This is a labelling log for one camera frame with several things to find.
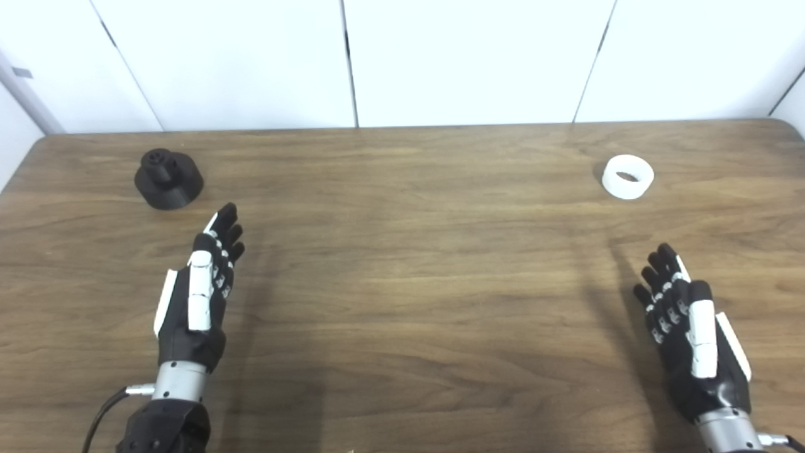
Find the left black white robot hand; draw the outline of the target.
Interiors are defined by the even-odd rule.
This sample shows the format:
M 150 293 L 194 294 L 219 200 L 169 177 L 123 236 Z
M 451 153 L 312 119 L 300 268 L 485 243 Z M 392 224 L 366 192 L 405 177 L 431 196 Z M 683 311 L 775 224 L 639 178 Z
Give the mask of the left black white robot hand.
M 158 363 L 189 362 L 213 372 L 225 351 L 223 319 L 245 245 L 238 207 L 227 203 L 194 238 L 189 260 L 165 276 L 153 319 Z

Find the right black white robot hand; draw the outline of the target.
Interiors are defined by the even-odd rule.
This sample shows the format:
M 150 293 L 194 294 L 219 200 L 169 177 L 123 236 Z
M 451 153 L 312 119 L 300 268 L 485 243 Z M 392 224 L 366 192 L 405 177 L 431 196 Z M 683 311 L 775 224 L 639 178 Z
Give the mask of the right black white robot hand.
M 642 306 L 675 409 L 690 422 L 714 410 L 751 413 L 750 368 L 716 313 L 710 284 L 693 279 L 669 243 L 659 244 L 647 261 L 633 295 Z

